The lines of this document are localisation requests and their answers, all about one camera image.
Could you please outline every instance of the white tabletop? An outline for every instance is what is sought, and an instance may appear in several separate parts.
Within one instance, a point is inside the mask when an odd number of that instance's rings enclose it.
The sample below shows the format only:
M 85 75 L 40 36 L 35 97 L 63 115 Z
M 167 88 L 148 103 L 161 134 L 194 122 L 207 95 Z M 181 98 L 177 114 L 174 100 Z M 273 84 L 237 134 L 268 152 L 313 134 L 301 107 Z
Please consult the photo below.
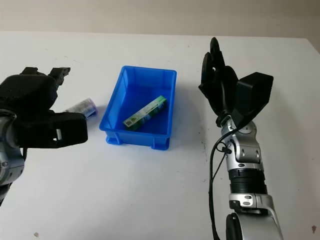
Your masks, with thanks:
M 210 39 L 0 32 L 1 80 L 27 66 L 43 73 L 71 67 L 53 109 L 90 97 L 100 110 L 88 122 L 86 143 L 29 150 L 0 208 L 0 239 L 213 239 L 208 159 L 220 129 L 198 90 Z M 306 39 L 217 39 L 239 78 L 274 76 L 270 103 L 255 118 L 268 192 L 285 239 L 319 239 L 320 228 L 313 234 L 312 226 L 320 227 L 320 55 Z M 98 125 L 123 65 L 177 71 L 169 150 L 106 143 Z M 224 164 L 214 194 L 221 239 L 231 212 L 228 194 Z

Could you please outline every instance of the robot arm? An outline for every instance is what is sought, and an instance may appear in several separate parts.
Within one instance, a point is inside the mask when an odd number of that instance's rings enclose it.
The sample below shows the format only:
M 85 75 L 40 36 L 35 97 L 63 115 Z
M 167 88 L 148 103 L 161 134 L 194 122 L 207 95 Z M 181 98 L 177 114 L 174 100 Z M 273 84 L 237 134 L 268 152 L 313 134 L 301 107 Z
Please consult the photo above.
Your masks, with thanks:
M 210 52 L 204 56 L 199 88 L 218 116 L 217 126 L 222 128 L 222 137 L 210 156 L 209 209 L 214 240 L 220 238 L 214 215 L 213 156 L 220 143 L 225 145 L 221 152 L 226 157 L 230 180 L 229 206 L 234 210 L 226 218 L 226 239 L 283 239 L 273 199 L 265 185 L 257 128 L 252 122 L 269 102 L 272 83 L 272 76 L 258 72 L 238 79 L 234 70 L 225 66 L 217 39 L 211 40 Z
M 0 205 L 24 170 L 28 148 L 62 148 L 88 139 L 85 116 L 50 110 L 69 71 L 53 68 L 45 75 L 26 67 L 0 84 Z

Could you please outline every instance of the canned drink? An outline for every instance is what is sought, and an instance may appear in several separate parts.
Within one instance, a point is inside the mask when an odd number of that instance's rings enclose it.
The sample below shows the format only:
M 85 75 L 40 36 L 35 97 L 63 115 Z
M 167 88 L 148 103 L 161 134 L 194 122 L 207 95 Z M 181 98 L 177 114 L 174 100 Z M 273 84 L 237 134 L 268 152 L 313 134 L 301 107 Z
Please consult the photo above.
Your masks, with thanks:
M 91 98 L 87 98 L 65 111 L 69 113 L 83 114 L 87 120 L 98 114 L 97 107 Z

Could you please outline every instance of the cable connector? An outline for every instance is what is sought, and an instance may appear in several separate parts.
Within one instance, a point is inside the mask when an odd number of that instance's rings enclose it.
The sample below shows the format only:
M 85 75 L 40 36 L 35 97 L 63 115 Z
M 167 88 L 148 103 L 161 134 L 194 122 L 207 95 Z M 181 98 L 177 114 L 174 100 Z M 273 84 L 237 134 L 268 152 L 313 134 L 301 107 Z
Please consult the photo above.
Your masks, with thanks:
M 231 154 L 232 153 L 232 151 L 229 148 L 225 147 L 225 146 L 222 147 L 221 151 L 224 152 L 225 154 Z

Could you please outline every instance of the green box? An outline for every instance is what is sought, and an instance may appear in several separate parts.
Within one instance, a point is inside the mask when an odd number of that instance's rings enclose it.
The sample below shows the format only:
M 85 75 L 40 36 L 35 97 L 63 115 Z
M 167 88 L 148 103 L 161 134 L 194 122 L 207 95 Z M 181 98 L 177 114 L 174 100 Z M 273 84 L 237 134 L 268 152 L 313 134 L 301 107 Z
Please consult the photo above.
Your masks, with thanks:
M 156 115 L 161 109 L 163 109 L 166 106 L 166 102 L 167 99 L 165 99 L 163 96 L 158 96 L 148 105 L 144 106 L 131 117 L 124 120 L 123 124 L 126 126 L 127 129 L 131 131 L 137 130 L 154 115 Z

